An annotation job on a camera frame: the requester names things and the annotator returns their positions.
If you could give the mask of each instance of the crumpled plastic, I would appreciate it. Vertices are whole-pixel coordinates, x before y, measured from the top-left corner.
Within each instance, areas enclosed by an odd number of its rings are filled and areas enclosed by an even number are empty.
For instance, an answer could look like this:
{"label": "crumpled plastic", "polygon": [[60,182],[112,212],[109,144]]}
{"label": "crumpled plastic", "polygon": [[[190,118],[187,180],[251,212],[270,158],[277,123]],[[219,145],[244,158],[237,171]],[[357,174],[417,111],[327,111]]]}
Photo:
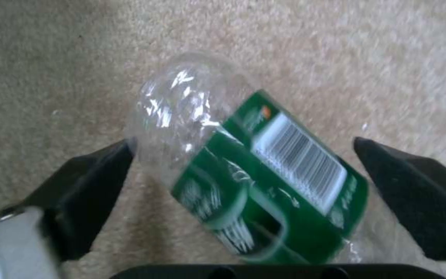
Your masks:
{"label": "crumpled plastic", "polygon": [[[209,137],[259,83],[225,58],[185,53],[145,83],[127,123],[144,171],[171,189]],[[364,217],[333,263],[402,263],[446,275],[427,259],[370,185]]]}

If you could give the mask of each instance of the bottle label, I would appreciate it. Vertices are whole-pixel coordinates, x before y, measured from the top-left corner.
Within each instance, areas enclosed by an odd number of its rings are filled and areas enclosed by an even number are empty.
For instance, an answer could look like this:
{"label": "bottle label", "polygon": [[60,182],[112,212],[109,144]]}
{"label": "bottle label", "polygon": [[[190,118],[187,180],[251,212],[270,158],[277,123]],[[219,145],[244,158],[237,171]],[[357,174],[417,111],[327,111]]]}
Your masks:
{"label": "bottle label", "polygon": [[264,91],[219,127],[172,195],[251,263],[324,263],[367,201],[366,180]]}

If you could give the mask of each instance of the beige carpet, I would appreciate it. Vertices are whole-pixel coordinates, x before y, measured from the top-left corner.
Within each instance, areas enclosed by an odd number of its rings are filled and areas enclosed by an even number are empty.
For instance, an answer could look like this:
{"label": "beige carpet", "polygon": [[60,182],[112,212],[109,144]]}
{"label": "beige carpet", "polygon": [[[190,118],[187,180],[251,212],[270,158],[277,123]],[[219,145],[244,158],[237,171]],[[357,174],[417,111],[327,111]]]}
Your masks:
{"label": "beige carpet", "polygon": [[[168,57],[198,49],[257,76],[363,173],[353,136],[446,164],[446,0],[0,0],[0,208],[68,158],[121,138],[141,84]],[[134,165],[92,252],[65,265],[71,278],[237,262],[142,181]],[[393,224],[375,194],[369,213]],[[439,269],[415,245],[396,247],[367,260]]]}

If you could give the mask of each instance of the white barcode label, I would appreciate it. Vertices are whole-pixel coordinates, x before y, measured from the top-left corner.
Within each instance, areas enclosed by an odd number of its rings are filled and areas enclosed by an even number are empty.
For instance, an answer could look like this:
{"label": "white barcode label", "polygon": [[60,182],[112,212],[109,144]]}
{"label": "white barcode label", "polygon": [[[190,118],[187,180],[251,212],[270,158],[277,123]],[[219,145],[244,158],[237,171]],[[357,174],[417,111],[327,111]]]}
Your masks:
{"label": "white barcode label", "polygon": [[323,215],[333,206],[347,176],[329,152],[283,113],[260,132],[252,152]]}

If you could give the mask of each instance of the black plastic piece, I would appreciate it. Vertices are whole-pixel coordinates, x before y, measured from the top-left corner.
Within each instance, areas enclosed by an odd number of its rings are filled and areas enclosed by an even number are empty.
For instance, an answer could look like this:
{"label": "black plastic piece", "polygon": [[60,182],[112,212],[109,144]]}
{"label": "black plastic piece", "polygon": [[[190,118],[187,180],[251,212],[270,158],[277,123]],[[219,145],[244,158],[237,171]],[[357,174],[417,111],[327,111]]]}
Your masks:
{"label": "black plastic piece", "polygon": [[143,265],[111,279],[444,279],[411,265]]}
{"label": "black plastic piece", "polygon": [[115,205],[132,159],[126,140],[74,157],[22,202],[44,210],[46,233],[62,261],[89,252]]}
{"label": "black plastic piece", "polygon": [[354,140],[354,150],[425,255],[446,260],[446,167],[365,138]]}

